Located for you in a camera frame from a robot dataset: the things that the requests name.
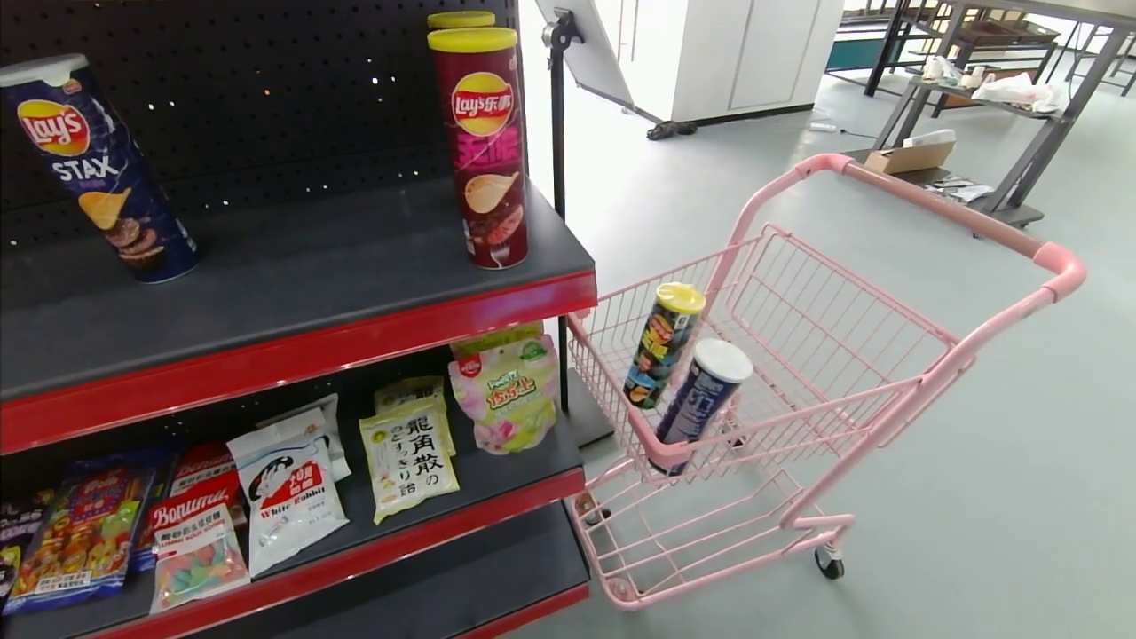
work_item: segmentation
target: yellow lid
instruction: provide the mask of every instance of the yellow lid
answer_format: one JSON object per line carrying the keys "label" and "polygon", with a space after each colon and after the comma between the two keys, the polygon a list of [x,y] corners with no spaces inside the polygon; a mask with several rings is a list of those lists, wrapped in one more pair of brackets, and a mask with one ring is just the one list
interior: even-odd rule
{"label": "yellow lid", "polygon": [[705,296],[694,287],[682,282],[659,284],[654,290],[654,298],[663,308],[686,315],[698,315],[707,306]]}
{"label": "yellow lid", "polygon": [[493,26],[494,23],[493,11],[445,11],[426,16],[426,26],[431,28],[469,28]]}
{"label": "yellow lid", "polygon": [[426,42],[443,53],[491,53],[516,47],[517,32],[499,26],[449,28],[431,32]]}

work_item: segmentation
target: candy bag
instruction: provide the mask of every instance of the candy bag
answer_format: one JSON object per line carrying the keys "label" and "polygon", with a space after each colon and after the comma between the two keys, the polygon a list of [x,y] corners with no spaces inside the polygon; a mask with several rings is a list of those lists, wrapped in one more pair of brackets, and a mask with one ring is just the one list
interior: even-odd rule
{"label": "candy bag", "polygon": [[158,559],[150,614],[251,581],[229,516],[236,491],[228,476],[216,476],[154,507],[150,525]]}
{"label": "candy bag", "polygon": [[557,422],[560,372],[549,335],[451,362],[450,382],[477,447],[494,455],[533,448]]}
{"label": "candy bag", "polygon": [[340,440],[340,422],[336,416],[340,408],[339,393],[333,392],[327,397],[304,404],[299,408],[293,408],[292,410],[289,410],[283,415],[277,415],[272,420],[265,420],[264,422],[258,423],[257,428],[265,429],[268,426],[278,426],[287,430],[287,433],[283,437],[292,437],[296,433],[295,430],[291,430],[296,429],[296,421],[307,421],[309,423],[315,422],[309,414],[312,408],[318,408],[323,415],[323,429],[324,433],[327,435],[327,455],[332,458],[332,474],[335,475],[335,481],[340,481],[351,474],[351,467],[348,466],[348,459],[343,453],[343,442]]}
{"label": "candy bag", "polygon": [[419,399],[429,399],[438,407],[437,430],[442,437],[442,447],[446,455],[453,457],[457,450],[450,434],[450,420],[445,416],[445,379],[442,375],[409,377],[375,391],[375,414],[382,415]]}
{"label": "candy bag", "polygon": [[58,608],[122,590],[142,528],[142,501],[162,460],[160,451],[140,450],[70,464],[5,614]]}
{"label": "candy bag", "polygon": [[544,334],[544,322],[529,322],[528,324],[517,324],[509,329],[456,341],[450,345],[450,350],[453,351],[454,359],[465,359],[492,348],[500,348],[515,341],[534,339],[542,334]]}
{"label": "candy bag", "polygon": [[140,524],[142,530],[134,547],[131,548],[128,572],[148,571],[154,564],[153,525],[150,524],[150,512],[153,511],[159,501],[166,498],[166,492],[169,490],[169,481],[174,472],[174,463],[177,460],[177,454],[172,448],[159,449],[157,453],[164,457],[164,462],[156,468],[153,486],[150,487],[150,493],[147,495],[145,501],[142,504],[140,515],[142,517],[142,523]]}
{"label": "candy bag", "polygon": [[335,492],[323,429],[278,440],[272,429],[228,442],[249,498],[252,576],[348,523]]}
{"label": "candy bag", "polygon": [[332,460],[332,476],[335,481],[351,474],[351,467],[348,466],[348,459],[343,453],[343,443],[340,442],[340,431],[339,423],[335,422],[335,406],[339,405],[339,396],[332,395],[325,397],[320,401],[331,400],[333,404],[332,410],[332,424],[327,423],[327,414],[325,408],[317,404],[309,404],[311,408],[296,413],[295,410],[287,414],[286,417],[282,417],[279,421],[264,423],[257,425],[261,432],[270,432],[277,441],[284,441],[286,439],[292,439],[293,437],[303,434],[306,432],[316,432],[317,430],[323,432],[327,439],[327,456]]}
{"label": "candy bag", "polygon": [[19,564],[35,531],[43,523],[53,496],[51,490],[41,490],[27,503],[0,504],[0,607],[16,584]]}
{"label": "candy bag", "polygon": [[441,410],[429,398],[359,421],[367,450],[375,525],[431,497],[458,490],[442,443]]}
{"label": "candy bag", "polygon": [[[233,454],[228,448],[219,441],[194,446],[178,460],[169,484],[169,496],[177,497],[203,481],[222,475],[227,475],[233,487],[240,488],[241,480],[236,476],[236,464],[233,463]],[[242,501],[240,490],[235,490],[228,504],[228,516],[235,526],[249,523]]]}

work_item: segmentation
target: white lid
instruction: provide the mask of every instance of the white lid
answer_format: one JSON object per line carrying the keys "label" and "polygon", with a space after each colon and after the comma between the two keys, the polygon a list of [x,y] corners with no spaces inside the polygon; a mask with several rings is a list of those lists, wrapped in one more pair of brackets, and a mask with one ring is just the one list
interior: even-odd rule
{"label": "white lid", "polygon": [[702,340],[694,345],[694,360],[724,382],[740,384],[753,374],[753,363],[745,351],[722,340]]}
{"label": "white lid", "polygon": [[73,70],[84,68],[87,64],[83,53],[68,53],[8,65],[0,68],[0,88],[28,82],[45,82],[51,86],[62,86],[70,80]]}

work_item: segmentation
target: black pegboard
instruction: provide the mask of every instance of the black pegboard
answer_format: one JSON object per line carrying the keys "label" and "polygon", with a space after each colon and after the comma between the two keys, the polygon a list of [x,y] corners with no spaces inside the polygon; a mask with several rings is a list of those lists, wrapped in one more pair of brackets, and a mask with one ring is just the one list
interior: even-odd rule
{"label": "black pegboard", "polygon": [[[517,0],[3,0],[0,65],[86,55],[189,219],[446,175],[426,16],[460,9],[517,27]],[[0,114],[3,252],[93,234]]]}

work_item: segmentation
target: red shelf edge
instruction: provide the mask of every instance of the red shelf edge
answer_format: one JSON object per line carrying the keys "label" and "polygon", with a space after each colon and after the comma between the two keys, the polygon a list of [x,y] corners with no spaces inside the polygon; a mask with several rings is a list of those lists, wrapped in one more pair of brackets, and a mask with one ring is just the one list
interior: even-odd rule
{"label": "red shelf edge", "polygon": [[[192,632],[220,625],[225,622],[278,606],[298,599],[309,592],[321,590],[352,579],[356,575],[393,564],[417,553],[428,550],[475,530],[493,525],[509,517],[521,515],[553,501],[578,495],[584,490],[584,470],[575,468],[566,473],[533,483],[512,492],[487,499],[476,506],[438,517],[389,537],[383,537],[358,548],[337,553],[325,559],[292,569],[275,576],[254,581],[212,599],[174,608],[169,612],[144,616],[136,621],[95,632],[92,639],[173,639]],[[537,616],[524,615],[527,611],[538,612],[557,597],[545,599],[535,606],[518,611],[513,615],[491,622],[488,625],[518,617],[528,623]],[[559,607],[576,603],[561,604]],[[558,608],[549,608],[551,614]]]}
{"label": "red shelf edge", "polygon": [[587,583],[580,583],[579,586],[569,588],[563,592],[553,595],[548,599],[542,599],[527,608],[521,608],[512,614],[493,620],[484,625],[478,625],[469,632],[459,634],[458,639],[494,639],[495,637],[500,637],[506,632],[512,632],[513,630],[517,630],[518,628],[529,624],[538,619],[544,619],[552,613],[560,612],[568,606],[574,606],[587,599]]}
{"label": "red shelf edge", "polygon": [[281,338],[0,407],[0,455],[318,377],[459,338],[591,308],[595,272],[460,298]]}

